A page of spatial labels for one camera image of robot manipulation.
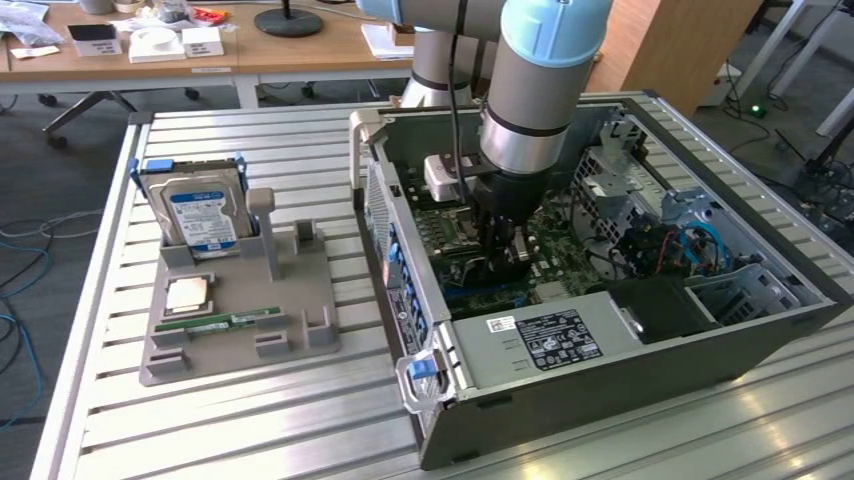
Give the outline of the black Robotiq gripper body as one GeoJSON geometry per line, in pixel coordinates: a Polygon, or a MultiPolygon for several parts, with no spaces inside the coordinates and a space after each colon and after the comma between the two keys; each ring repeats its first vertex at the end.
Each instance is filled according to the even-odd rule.
{"type": "Polygon", "coordinates": [[[512,174],[498,170],[478,177],[474,205],[481,214],[513,223],[526,223],[541,207],[549,172],[512,174]]]}

